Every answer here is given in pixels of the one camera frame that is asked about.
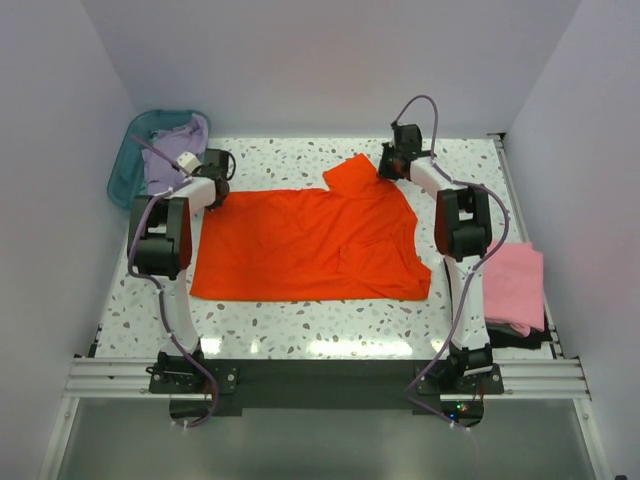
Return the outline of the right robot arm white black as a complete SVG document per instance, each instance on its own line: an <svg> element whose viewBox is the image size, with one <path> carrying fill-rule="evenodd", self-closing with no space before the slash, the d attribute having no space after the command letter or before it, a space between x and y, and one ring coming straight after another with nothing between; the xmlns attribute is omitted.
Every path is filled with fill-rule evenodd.
<svg viewBox="0 0 640 480"><path fill-rule="evenodd" d="M406 179L435 201L434 241L449 286L452 324L435 358L417 378L445 378L459 393L469 392L493 368L486 328L483 261L492 242L489 193L478 184L453 179L423 148L416 124L391 123L392 139L383 144L378 174Z"/></svg>

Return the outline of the orange t shirt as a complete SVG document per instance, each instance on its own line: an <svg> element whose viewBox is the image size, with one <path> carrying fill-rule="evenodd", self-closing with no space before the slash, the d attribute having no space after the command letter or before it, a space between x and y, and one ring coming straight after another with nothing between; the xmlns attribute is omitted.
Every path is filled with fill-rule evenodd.
<svg viewBox="0 0 640 480"><path fill-rule="evenodd" d="M428 297L416 214L364 154L323 188L240 191L204 214L191 294L221 301Z"/></svg>

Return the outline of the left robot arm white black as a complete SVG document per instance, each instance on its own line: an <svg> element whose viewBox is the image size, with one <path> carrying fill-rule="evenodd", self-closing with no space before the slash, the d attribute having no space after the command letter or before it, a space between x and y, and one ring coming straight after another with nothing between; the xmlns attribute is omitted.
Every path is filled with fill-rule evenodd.
<svg viewBox="0 0 640 480"><path fill-rule="evenodd" d="M200 340L191 319L187 269L193 254L192 217L223 205L236 172L234 155L207 149L201 155L183 152L168 163L169 172L147 182L134 198L127 243L130 276L154 285L159 322L165 337L161 352L194 357Z"/></svg>

